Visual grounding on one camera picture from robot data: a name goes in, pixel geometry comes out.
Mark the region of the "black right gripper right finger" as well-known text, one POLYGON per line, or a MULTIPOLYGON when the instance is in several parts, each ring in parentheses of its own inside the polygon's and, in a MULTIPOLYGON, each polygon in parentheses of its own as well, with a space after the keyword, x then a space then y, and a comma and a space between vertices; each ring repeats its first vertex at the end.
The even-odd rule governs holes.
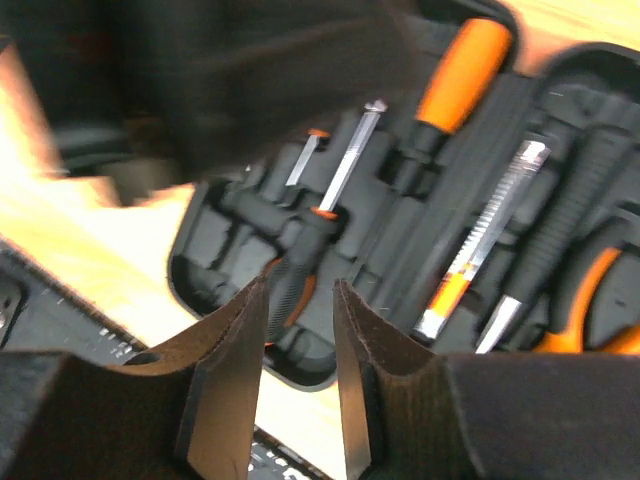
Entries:
POLYGON ((333 290, 351 479, 635 479, 639 361, 428 351, 333 290))

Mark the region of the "small orange black screwdriver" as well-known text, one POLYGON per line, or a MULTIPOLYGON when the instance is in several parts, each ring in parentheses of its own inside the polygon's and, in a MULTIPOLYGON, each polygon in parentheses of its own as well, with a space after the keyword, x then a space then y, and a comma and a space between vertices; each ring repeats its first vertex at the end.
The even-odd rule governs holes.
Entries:
POLYGON ((298 183, 313 153, 319 146, 326 144, 330 136, 329 132, 320 129, 310 129, 308 131, 308 139, 285 182, 286 187, 292 187, 298 183))

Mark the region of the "black plastic tool case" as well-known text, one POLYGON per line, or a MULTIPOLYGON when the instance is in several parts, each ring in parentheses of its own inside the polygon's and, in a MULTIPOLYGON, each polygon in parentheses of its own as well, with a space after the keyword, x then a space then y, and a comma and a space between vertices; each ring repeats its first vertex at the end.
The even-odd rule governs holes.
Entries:
MULTIPOLYGON (((625 165, 580 221, 558 266, 501 340, 514 350, 548 326, 547 307, 568 253, 601 224, 639 227, 639 54, 610 42, 579 43, 548 58, 534 77, 517 72, 523 42, 514 15, 496 1, 421 1, 407 21, 419 60, 404 93, 382 99, 380 116, 335 208, 336 232, 314 272, 315 288, 294 323, 263 357, 267 371, 302 391, 336 379, 333 288, 349 283, 376 314, 413 335, 447 269, 526 139, 551 153, 434 340, 439 353, 471 352, 502 296, 505 277, 565 167, 596 129, 632 134, 625 165), (463 24, 487 18, 512 35, 501 67, 469 117, 445 137, 410 194, 391 189, 402 163, 398 147, 439 61, 463 24)), ((201 183, 187 207, 168 260, 175 298, 203 318, 230 302, 282 257, 320 204, 364 113, 343 113, 320 130, 331 134, 311 156, 298 183, 285 182, 308 139, 286 143, 240 180, 201 183)))

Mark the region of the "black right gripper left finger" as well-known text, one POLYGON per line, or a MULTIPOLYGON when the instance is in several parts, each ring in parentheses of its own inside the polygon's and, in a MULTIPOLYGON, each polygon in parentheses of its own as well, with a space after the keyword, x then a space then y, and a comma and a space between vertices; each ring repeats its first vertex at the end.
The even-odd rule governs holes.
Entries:
POLYGON ((246 478, 267 313, 259 278, 124 365, 3 353, 2 477, 246 478))

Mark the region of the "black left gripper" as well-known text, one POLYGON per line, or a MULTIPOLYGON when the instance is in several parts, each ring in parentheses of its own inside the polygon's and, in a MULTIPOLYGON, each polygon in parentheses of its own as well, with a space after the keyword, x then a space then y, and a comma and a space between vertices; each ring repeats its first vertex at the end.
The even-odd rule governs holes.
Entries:
POLYGON ((129 154, 134 111, 181 169, 236 167, 403 89, 414 63, 397 1, 5 1, 1 31, 71 169, 129 154))

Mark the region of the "silver orange utility knife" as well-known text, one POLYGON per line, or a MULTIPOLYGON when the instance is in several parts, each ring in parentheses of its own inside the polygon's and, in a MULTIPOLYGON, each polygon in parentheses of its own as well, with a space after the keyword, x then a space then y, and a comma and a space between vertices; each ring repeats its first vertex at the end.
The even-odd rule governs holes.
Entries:
POLYGON ((434 340, 438 337, 550 153, 551 148, 545 141, 526 139, 521 143, 416 323, 413 332, 418 338, 434 340))

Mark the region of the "orange black pliers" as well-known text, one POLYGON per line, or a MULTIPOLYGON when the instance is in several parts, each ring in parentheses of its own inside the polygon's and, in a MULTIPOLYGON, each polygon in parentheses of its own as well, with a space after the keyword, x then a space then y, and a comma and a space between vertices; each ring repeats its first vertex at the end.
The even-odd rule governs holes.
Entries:
POLYGON ((548 326, 536 353, 579 354, 585 351, 586 319, 599 288, 623 250, 614 246, 575 252, 549 306, 548 326))

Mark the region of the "claw hammer black grip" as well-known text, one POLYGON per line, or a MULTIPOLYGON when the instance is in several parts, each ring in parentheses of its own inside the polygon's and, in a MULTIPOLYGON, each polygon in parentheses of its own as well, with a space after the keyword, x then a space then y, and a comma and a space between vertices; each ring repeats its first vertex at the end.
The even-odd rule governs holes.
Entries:
POLYGON ((619 127, 598 128, 584 141, 565 167, 511 265, 502 285, 502 296, 475 348, 477 354, 490 352, 519 312, 535 299, 560 263, 580 221, 623 168, 633 148, 632 134, 619 127))

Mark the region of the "black orange screwdriver handle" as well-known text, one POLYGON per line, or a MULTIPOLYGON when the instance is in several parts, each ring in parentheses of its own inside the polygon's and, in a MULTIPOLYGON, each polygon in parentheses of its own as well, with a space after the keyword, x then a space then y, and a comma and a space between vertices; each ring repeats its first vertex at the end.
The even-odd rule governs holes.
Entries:
POLYGON ((364 113, 320 204, 302 214, 302 227, 294 243, 282 257, 265 268, 269 290, 268 345, 277 342, 284 335, 313 294, 314 272, 337 228, 334 208, 380 116, 386 110, 387 104, 382 100, 365 105, 364 113))

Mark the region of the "orange grid handle tool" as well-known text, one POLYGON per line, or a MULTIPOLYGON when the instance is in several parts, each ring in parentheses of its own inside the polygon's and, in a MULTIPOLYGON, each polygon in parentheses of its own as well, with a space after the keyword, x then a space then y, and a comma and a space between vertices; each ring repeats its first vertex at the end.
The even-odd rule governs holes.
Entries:
POLYGON ((487 18, 466 21, 446 50, 425 88, 406 139, 399 144, 402 163, 391 189, 411 193, 421 173, 447 136, 469 117, 501 67, 512 35, 487 18))

